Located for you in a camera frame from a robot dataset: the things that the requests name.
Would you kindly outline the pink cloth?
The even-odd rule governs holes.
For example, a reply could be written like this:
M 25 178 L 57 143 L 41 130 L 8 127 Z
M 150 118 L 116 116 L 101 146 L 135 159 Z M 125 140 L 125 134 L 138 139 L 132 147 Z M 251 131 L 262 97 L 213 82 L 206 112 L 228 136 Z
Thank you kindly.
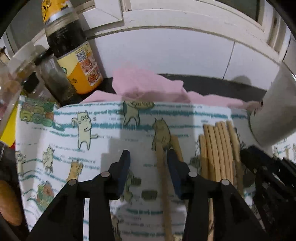
M 114 93 L 96 90 L 82 103 L 98 101 L 141 100 L 149 102 L 177 102 L 240 108 L 248 111 L 261 109 L 260 101 L 242 101 L 215 94 L 201 95 L 186 91 L 182 80 L 169 80 L 148 70 L 122 68 L 116 70 L 112 79 Z

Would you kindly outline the white chopstick holder cup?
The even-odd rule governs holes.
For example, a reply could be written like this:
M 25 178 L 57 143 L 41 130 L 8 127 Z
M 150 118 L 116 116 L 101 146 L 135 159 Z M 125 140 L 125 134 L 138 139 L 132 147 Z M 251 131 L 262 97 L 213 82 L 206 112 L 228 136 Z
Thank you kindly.
M 268 147 L 295 132 L 295 75 L 284 64 L 265 96 L 250 115 L 249 125 L 256 141 Z

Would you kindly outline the white window frame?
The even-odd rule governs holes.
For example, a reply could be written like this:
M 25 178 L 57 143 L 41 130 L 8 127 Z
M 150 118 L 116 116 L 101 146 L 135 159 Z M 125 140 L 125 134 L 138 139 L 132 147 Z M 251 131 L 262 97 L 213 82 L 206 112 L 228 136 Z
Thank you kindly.
M 279 63 L 291 31 L 267 1 L 258 19 L 219 1 L 86 1 L 76 7 L 91 38 L 138 29 L 191 30 L 240 43 Z

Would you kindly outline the small dark cap bottle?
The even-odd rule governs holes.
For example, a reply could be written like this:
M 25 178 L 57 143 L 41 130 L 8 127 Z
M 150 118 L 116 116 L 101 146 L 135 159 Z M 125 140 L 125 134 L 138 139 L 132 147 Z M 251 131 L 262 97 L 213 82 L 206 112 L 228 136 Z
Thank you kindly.
M 32 72 L 32 74 L 22 81 L 22 88 L 29 98 L 57 102 L 45 86 L 44 81 L 38 78 L 36 72 Z

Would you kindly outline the cat pattern cloth mat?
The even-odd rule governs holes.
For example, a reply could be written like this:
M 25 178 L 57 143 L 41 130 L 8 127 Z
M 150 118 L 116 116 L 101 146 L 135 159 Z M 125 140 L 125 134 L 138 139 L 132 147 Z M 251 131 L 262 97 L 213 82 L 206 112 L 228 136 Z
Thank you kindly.
M 171 135 L 178 137 L 184 163 L 201 176 L 199 135 L 203 124 L 231 121 L 240 150 L 255 146 L 249 113 L 190 103 L 119 100 L 71 104 L 21 97 L 16 119 L 16 162 L 24 214 L 33 227 L 65 184 L 92 180 L 130 152 L 125 188 L 110 200 L 114 240 L 165 240 L 156 142 L 163 145 L 173 240 L 183 240 L 188 200 L 175 194 L 167 163 Z M 270 157 L 285 158 L 273 147 Z M 295 234 L 268 234 L 254 204 L 255 175 L 241 162 L 243 199 L 266 233 L 265 240 L 295 240 Z M 84 203 L 83 240 L 89 240 L 89 199 Z

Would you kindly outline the soy sauce bottle yellow label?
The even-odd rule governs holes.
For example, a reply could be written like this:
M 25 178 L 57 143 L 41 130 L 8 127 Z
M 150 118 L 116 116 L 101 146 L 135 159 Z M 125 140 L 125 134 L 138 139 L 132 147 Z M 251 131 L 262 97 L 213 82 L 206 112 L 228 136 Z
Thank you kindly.
M 102 73 L 70 1 L 41 1 L 47 42 L 78 94 L 95 90 Z

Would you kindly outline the clear plastic jar white lid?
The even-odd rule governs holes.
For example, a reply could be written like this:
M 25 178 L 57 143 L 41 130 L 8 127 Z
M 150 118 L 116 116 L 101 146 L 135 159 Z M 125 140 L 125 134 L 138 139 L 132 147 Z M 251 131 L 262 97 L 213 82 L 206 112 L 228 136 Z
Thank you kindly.
M 22 91 L 22 81 L 36 68 L 38 53 L 32 42 L 23 45 L 8 61 L 1 63 L 1 133 L 4 132 Z

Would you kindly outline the glass spice jar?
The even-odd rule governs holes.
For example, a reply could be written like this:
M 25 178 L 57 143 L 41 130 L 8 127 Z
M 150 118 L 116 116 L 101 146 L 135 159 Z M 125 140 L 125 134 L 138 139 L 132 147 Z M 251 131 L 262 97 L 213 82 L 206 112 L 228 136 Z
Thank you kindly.
M 76 90 L 67 79 L 66 74 L 53 54 L 47 52 L 40 54 L 35 60 L 35 65 L 39 68 L 41 78 L 44 80 L 46 87 L 59 102 L 60 106 L 77 102 Z

